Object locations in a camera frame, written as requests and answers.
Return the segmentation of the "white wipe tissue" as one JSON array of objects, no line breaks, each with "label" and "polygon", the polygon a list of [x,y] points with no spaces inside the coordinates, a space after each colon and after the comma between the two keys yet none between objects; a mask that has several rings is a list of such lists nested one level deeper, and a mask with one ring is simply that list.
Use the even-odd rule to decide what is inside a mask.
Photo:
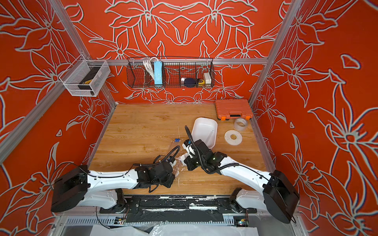
[{"label": "white wipe tissue", "polygon": [[186,158],[189,157],[189,154],[188,153],[185,153],[183,155],[181,155],[178,159],[177,159],[177,164],[179,167],[184,167],[184,168],[187,168],[187,164],[184,162],[186,160]]}]

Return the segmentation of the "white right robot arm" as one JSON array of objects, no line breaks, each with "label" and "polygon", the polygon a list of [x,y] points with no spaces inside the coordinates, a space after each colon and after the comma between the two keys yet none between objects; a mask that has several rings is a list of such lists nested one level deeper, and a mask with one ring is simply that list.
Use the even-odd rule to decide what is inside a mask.
[{"label": "white right robot arm", "polygon": [[194,142],[187,139],[183,148],[187,152],[184,163],[189,171],[200,167],[209,175],[219,174],[233,178],[257,192],[254,194],[245,189],[236,190],[231,200],[237,206],[266,210],[285,224],[295,222],[293,215],[300,196],[283,172],[274,170],[270,173],[249,167],[225,153],[212,152],[201,140]]}]

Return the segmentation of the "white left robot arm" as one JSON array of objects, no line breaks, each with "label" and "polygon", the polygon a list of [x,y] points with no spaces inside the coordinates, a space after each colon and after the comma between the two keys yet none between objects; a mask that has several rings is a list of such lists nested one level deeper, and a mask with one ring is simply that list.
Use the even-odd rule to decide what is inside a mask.
[{"label": "white left robot arm", "polygon": [[134,164],[122,172],[98,172],[89,170],[87,165],[76,166],[54,181],[51,211],[95,206],[120,212],[126,204],[124,189],[170,188],[174,180],[169,162]]}]

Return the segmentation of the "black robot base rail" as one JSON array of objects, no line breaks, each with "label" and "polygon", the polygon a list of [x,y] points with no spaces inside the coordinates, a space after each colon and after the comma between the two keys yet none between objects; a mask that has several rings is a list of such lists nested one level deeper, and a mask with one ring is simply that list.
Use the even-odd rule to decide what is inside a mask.
[{"label": "black robot base rail", "polygon": [[230,196],[224,195],[127,195],[121,207],[104,209],[100,216],[116,215],[126,223],[221,223],[234,225],[235,218],[257,213],[244,209]]}]

